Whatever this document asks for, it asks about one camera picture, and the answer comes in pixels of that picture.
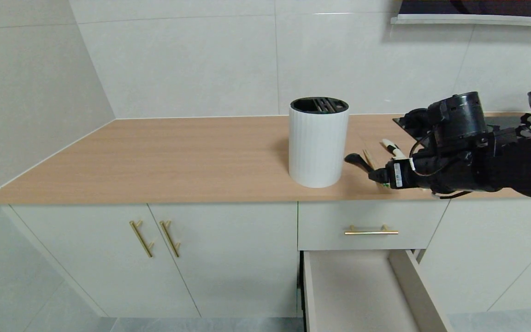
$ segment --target white tile wall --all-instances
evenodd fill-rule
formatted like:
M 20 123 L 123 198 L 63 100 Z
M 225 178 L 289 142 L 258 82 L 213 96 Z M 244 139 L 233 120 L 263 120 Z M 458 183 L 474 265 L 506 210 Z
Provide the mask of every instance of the white tile wall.
M 0 27 L 70 23 L 68 0 L 0 0 Z
M 78 23 L 129 19 L 272 15 L 274 0 L 70 0 Z
M 484 111 L 530 111 L 531 27 L 476 26 L 455 85 L 475 90 Z
M 0 28 L 0 185 L 112 118 L 75 24 Z
M 117 118 L 274 115 L 273 16 L 81 24 Z
M 353 113 L 404 113 L 451 95 L 472 27 L 390 25 L 389 13 L 276 17 L 280 113 L 330 96 Z
M 61 282 L 0 208 L 0 332 L 23 331 Z
M 279 13 L 398 12 L 401 0 L 276 0 Z
M 485 111 L 528 111 L 531 27 L 390 25 L 400 4 L 71 0 L 98 22 L 80 28 L 118 118 L 286 114 L 312 95 L 404 113 L 472 90 Z

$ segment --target open drawer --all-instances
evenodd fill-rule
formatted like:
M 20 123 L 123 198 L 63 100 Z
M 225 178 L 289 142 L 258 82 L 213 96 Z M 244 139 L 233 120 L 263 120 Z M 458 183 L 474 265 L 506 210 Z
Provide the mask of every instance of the open drawer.
M 452 332 L 409 250 L 305 251 L 307 332 Z

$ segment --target drawer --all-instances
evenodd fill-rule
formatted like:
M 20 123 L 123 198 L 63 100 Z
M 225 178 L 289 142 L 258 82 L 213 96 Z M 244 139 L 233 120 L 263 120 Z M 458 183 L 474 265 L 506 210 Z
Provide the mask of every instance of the drawer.
M 409 250 L 304 252 L 307 332 L 452 332 Z
M 300 202 L 299 250 L 424 249 L 446 206 L 446 200 Z M 379 233 L 383 225 L 398 235 Z

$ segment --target kitchen counter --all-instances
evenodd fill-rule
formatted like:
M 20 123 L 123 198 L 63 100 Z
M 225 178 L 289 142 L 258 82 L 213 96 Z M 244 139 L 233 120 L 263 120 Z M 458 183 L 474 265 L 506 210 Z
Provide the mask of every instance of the kitchen counter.
M 346 154 L 367 149 L 375 167 L 415 141 L 392 118 L 352 115 Z M 0 204 L 128 204 L 434 199 L 391 190 L 344 164 L 338 183 L 310 189 L 288 174 L 287 116 L 114 120 L 0 189 Z M 521 197 L 510 189 L 466 198 Z

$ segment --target gold drawer handle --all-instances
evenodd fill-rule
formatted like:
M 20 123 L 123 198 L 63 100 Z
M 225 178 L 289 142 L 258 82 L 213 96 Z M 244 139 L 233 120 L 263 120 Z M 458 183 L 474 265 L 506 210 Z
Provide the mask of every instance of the gold drawer handle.
M 142 220 L 139 220 L 139 222 L 137 222 L 136 224 L 134 221 L 131 220 L 130 226 L 132 227 L 132 230 L 135 231 L 136 237 L 138 237 L 139 241 L 141 242 L 141 245 L 145 249 L 147 256 L 149 256 L 149 258 L 153 258 L 153 254 L 151 253 L 151 248 L 153 248 L 154 241 L 151 241 L 149 245 L 147 246 L 147 244 L 145 243 L 145 239 L 143 239 L 141 232 L 139 232 L 139 227 L 141 227 L 142 223 L 143 223 Z
M 173 249 L 175 257 L 179 258 L 179 246 L 180 246 L 181 243 L 178 242 L 178 243 L 176 243 L 174 245 L 173 244 L 173 240 L 171 240 L 171 235 L 169 235 L 169 232 L 167 231 L 167 229 L 171 225 L 171 220 L 168 220 L 167 223 L 165 223 L 165 221 L 161 220 L 159 222 L 159 224 L 161 225 L 161 228 L 165 232 L 165 236 L 167 237 L 167 240 L 169 241 L 169 245 L 171 246 L 171 249 Z
M 349 231 L 345 235 L 399 235 L 399 231 L 390 231 L 387 225 L 382 225 L 379 231 L 356 231 L 356 226 L 350 225 Z

